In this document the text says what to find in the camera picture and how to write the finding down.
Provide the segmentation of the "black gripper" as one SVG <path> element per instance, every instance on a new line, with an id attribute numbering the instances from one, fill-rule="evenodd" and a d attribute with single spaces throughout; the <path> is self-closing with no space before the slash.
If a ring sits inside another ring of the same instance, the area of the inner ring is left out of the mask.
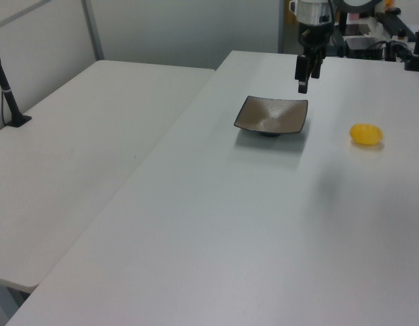
<path id="1" fill-rule="evenodd" d="M 298 82 L 298 92 L 306 94 L 308 81 L 318 79 L 325 53 L 319 51 L 329 43 L 332 34 L 332 24 L 309 25 L 299 23 L 299 44 L 303 47 L 303 55 L 297 56 L 295 66 L 295 80 Z M 308 56 L 314 55 L 313 65 Z"/>

